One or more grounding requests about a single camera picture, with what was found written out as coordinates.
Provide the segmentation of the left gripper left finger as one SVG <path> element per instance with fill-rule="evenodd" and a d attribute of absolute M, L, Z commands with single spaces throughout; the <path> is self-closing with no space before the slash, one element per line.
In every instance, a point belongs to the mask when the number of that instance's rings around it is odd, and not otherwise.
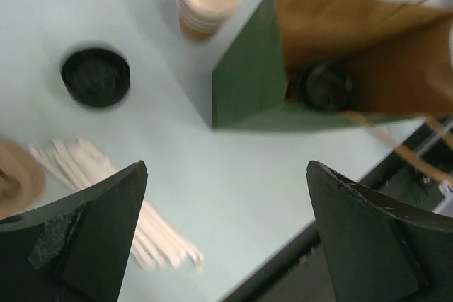
<path fill-rule="evenodd" d="M 1 221 L 1 300 L 117 301 L 147 185 L 137 161 Z"/>

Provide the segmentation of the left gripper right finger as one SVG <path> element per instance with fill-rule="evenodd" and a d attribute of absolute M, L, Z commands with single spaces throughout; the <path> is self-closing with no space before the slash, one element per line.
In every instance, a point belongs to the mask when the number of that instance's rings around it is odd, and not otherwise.
<path fill-rule="evenodd" d="M 337 301 L 451 301 L 452 219 L 310 161 L 307 185 Z"/>

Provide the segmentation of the black cup lid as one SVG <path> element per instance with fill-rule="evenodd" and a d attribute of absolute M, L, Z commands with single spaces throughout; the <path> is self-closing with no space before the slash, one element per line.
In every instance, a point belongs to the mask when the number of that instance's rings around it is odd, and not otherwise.
<path fill-rule="evenodd" d="M 297 89 L 298 99 L 311 109 L 321 112 L 348 109 L 352 93 L 350 75 L 338 65 L 327 62 L 305 68 Z"/>

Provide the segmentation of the green paper bag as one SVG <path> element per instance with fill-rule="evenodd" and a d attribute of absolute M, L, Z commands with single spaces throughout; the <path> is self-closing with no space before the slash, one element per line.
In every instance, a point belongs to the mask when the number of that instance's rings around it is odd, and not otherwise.
<path fill-rule="evenodd" d="M 215 129 L 309 131 L 369 127 L 414 168 L 429 165 L 377 128 L 423 117 L 436 132 L 452 114 L 452 12 L 427 0 L 262 0 L 212 72 Z M 322 62 L 351 77 L 348 109 L 321 112 L 298 99 L 302 71 Z"/>

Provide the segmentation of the white wrapped straws bundle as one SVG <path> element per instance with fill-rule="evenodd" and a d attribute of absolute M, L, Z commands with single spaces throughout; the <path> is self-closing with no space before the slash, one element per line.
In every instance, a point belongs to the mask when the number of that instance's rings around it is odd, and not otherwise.
<path fill-rule="evenodd" d="M 58 139 L 44 148 L 31 144 L 28 150 L 50 175 L 74 191 L 98 184 L 117 172 L 108 156 L 87 138 Z M 130 253 L 147 270 L 167 265 L 178 268 L 187 259 L 198 271 L 204 269 L 203 254 L 147 201 L 142 202 Z"/>

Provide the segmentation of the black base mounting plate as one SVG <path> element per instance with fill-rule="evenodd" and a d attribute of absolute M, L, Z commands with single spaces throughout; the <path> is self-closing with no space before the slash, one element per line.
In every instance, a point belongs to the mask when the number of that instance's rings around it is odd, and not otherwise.
<path fill-rule="evenodd" d="M 228 301 L 451 301 L 452 186 L 387 156 L 359 182 L 312 161 L 315 220 Z"/>

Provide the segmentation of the brown pulp cup carriers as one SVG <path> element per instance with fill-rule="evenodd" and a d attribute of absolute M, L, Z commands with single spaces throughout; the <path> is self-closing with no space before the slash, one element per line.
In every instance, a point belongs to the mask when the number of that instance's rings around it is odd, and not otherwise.
<path fill-rule="evenodd" d="M 44 189 L 44 168 L 20 144 L 2 139 L 1 219 L 24 212 Z"/>

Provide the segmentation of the stack of black lids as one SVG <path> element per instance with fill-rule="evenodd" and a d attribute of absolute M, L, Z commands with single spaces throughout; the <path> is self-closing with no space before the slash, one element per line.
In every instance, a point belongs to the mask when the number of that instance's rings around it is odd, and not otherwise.
<path fill-rule="evenodd" d="M 117 105 L 131 86 L 130 66 L 125 57 L 100 46 L 72 50 L 62 60 L 60 75 L 70 96 L 90 108 Z"/>

